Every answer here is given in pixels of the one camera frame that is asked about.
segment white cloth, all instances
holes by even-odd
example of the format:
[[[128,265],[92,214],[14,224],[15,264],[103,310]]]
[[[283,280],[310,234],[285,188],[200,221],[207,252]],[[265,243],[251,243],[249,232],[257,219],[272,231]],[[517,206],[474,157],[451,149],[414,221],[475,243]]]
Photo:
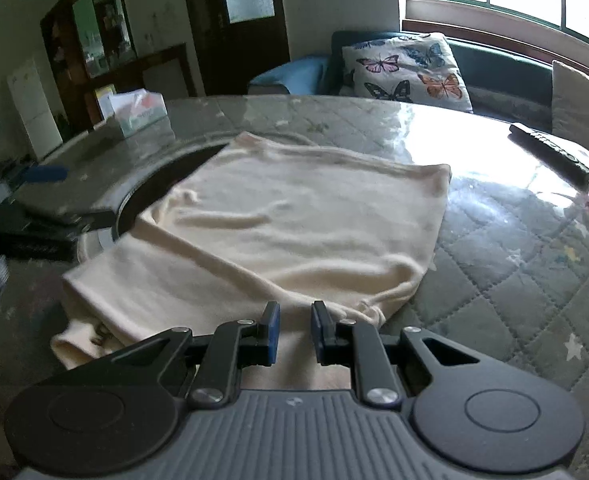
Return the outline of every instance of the white cloth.
[[[401,36],[345,46],[344,80],[359,97],[472,112],[468,90],[443,34]]]
[[[589,150],[589,76],[552,62],[552,134]]]
[[[65,275],[70,325],[52,348],[70,368],[173,326],[201,335],[258,319],[276,300],[277,364],[245,371],[245,385],[347,387],[346,369],[315,362],[310,304],[377,326],[395,313],[433,256],[449,177],[444,164],[241,134]],[[100,323],[114,335],[103,346]]]

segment round joint cover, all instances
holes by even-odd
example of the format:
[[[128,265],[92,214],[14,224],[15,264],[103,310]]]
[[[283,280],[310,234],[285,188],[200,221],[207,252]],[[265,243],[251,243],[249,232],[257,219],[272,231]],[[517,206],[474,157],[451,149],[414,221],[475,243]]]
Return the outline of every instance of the round joint cover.
[[[501,475],[567,465],[584,429],[568,392],[490,359],[441,367],[415,400],[411,423],[447,460]]]
[[[17,457],[50,474],[101,476],[144,460],[171,436],[172,396],[156,386],[33,386],[6,412]]]
[[[535,400],[519,392],[485,390],[468,399],[465,412],[469,420],[484,430],[512,433],[527,430],[538,420],[541,409]],[[509,412],[510,416],[503,416],[502,412]]]

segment remote control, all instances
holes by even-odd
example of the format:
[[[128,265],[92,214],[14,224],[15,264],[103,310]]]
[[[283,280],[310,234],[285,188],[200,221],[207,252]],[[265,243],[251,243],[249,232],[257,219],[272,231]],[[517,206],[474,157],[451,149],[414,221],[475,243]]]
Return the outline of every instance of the remote control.
[[[543,134],[521,123],[510,124],[514,142],[579,186],[589,183],[589,168]]]

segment blue handle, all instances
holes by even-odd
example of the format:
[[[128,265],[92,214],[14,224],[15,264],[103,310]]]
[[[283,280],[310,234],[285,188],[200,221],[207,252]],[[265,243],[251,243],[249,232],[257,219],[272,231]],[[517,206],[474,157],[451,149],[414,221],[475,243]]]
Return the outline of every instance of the blue handle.
[[[68,176],[64,166],[31,166],[21,178],[24,182],[60,182]]]

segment star pattern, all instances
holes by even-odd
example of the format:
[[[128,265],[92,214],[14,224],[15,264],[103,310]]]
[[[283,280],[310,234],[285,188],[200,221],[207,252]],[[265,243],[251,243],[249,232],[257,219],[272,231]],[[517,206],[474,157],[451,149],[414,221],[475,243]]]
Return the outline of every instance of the star pattern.
[[[570,334],[569,341],[563,344],[565,345],[565,348],[567,348],[566,361],[570,361],[570,359],[574,357],[579,361],[581,360],[581,348],[583,348],[583,345],[578,341],[577,336],[573,332]]]
[[[506,258],[508,262],[512,262],[517,267],[520,267],[521,264],[524,264],[525,261],[521,257],[521,250],[517,249],[516,251],[511,251],[510,249],[507,250],[510,253],[510,256]]]

